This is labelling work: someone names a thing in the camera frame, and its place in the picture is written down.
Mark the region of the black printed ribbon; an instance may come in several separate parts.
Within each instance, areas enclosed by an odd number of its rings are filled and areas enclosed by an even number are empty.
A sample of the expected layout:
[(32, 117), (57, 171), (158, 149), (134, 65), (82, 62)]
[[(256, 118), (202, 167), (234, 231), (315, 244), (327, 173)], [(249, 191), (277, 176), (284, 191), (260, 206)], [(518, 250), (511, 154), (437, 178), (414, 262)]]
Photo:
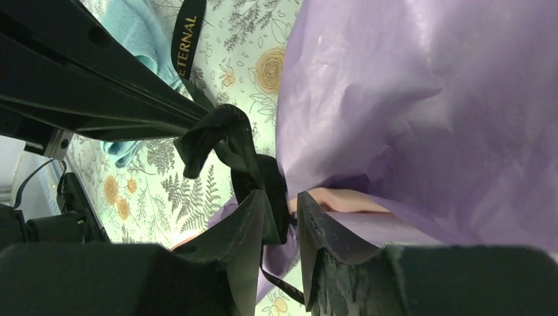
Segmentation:
[(259, 190), (265, 193), (263, 244), (287, 242), (290, 227), (297, 221), (290, 215), (286, 181), (276, 159), (256, 152), (248, 116), (235, 105), (213, 105), (202, 89), (190, 80), (193, 58), (205, 16), (206, 1), (184, 1), (176, 19), (172, 41), (172, 64), (193, 102), (208, 110), (190, 131), (174, 142), (185, 164), (184, 176), (197, 178), (211, 151), (231, 170), (238, 203)]

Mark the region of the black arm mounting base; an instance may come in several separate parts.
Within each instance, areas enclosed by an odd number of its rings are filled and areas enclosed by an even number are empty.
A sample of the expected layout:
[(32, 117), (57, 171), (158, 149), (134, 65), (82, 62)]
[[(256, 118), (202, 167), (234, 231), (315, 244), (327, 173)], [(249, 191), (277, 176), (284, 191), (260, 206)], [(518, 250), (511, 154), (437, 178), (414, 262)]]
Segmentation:
[(1, 249), (29, 242), (110, 242), (73, 172), (59, 181), (57, 206), (60, 215), (26, 220), (22, 210), (2, 204)]

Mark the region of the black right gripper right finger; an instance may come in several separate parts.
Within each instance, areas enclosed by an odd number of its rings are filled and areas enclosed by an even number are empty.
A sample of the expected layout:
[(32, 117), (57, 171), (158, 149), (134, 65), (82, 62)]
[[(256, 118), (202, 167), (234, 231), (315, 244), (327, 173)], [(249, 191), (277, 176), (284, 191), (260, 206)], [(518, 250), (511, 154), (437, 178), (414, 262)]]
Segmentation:
[(376, 247), (297, 198), (312, 315), (556, 315), (557, 263), (524, 246)]

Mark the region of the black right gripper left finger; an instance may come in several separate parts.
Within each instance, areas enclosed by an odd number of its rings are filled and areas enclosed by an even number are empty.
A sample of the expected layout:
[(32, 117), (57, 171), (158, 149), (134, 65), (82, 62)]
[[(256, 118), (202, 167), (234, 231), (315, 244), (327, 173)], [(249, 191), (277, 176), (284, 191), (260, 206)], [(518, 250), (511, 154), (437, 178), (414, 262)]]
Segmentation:
[(1, 252), (2, 315), (253, 315), (265, 193), (174, 251), (26, 243)]

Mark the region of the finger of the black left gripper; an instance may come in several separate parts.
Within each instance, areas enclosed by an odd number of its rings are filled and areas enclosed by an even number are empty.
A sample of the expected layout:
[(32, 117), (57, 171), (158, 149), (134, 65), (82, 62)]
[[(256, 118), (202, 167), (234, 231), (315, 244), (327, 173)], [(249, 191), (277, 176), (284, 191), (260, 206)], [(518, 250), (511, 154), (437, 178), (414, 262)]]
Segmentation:
[(208, 114), (78, 1), (1, 2), (1, 132), (45, 125), (108, 142), (171, 138)]

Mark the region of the pink purple wrapping paper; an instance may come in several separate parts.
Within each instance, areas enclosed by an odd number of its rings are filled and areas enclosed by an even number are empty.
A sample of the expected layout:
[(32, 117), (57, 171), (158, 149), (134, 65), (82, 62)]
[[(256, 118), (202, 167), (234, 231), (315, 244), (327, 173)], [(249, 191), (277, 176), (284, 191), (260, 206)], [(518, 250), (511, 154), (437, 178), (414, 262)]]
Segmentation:
[(374, 244), (557, 253), (556, 1), (304, 1), (275, 170)]

